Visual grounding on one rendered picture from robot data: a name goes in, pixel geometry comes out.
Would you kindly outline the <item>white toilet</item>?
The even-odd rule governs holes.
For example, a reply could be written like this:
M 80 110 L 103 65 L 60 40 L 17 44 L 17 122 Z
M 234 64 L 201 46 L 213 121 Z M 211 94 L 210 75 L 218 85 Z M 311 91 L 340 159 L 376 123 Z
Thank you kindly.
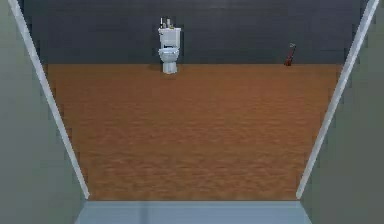
M 159 28 L 160 48 L 159 57 L 163 63 L 162 71 L 165 74 L 177 72 L 177 60 L 180 53 L 180 28 Z

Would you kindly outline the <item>red toilet plunger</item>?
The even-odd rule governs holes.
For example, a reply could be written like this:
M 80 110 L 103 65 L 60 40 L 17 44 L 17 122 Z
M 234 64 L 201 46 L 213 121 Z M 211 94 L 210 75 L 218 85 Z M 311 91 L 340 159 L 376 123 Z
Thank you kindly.
M 290 51 L 289 51 L 289 54 L 288 54 L 288 56 L 284 62 L 285 66 L 291 66 L 292 61 L 293 61 L 293 57 L 294 57 L 294 53 L 296 50 L 296 44 L 290 43 L 289 47 L 290 47 Z

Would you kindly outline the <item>white door frame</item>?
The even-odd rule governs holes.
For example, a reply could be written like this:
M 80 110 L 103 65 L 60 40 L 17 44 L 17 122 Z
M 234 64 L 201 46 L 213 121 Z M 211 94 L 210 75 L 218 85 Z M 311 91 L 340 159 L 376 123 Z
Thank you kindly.
M 67 132 L 64 130 L 64 124 L 62 117 L 59 114 L 57 104 L 53 98 L 52 91 L 50 90 L 48 81 L 46 79 L 46 74 L 43 71 L 43 67 L 39 56 L 37 55 L 36 48 L 33 44 L 29 29 L 25 22 L 23 13 L 17 0 L 5 0 L 8 3 L 8 7 L 15 19 L 15 24 L 17 27 L 17 33 L 23 39 L 22 44 L 26 52 L 28 53 L 27 59 L 31 63 L 32 76 L 39 80 L 39 88 L 41 90 L 42 97 L 45 99 L 47 104 L 47 109 L 51 113 L 56 129 L 59 131 L 59 136 L 61 137 L 61 142 L 64 144 L 66 154 L 69 156 L 71 161 L 72 170 L 76 174 L 76 177 L 79 182 L 79 187 L 82 190 L 83 197 L 88 199 L 90 196 L 89 189 L 85 183 L 84 176 L 81 173 L 78 160 L 75 158 L 72 144 L 69 142 L 69 137 Z M 369 27 L 371 26 L 378 5 L 381 0 L 369 0 L 367 2 L 366 8 L 364 10 L 363 16 L 360 20 L 357 32 L 355 34 L 352 45 L 349 49 L 346 61 L 343 65 L 342 71 L 340 73 L 340 78 L 338 79 L 337 85 L 335 87 L 334 93 L 331 97 L 330 103 L 328 105 L 325 117 L 323 119 L 321 128 L 313 145 L 312 151 L 310 153 L 308 162 L 303 171 L 302 177 L 300 179 L 297 191 L 296 198 L 300 200 L 302 198 L 305 187 L 308 183 L 308 180 L 311 176 L 313 167 L 316 163 L 317 157 L 320 153 L 321 147 L 324 140 L 326 139 L 329 127 L 332 124 L 332 119 L 335 116 L 337 107 L 342 99 L 342 95 L 347 86 L 348 80 L 351 76 L 354 65 L 357 63 L 360 51 L 365 43 L 365 39 L 368 37 Z

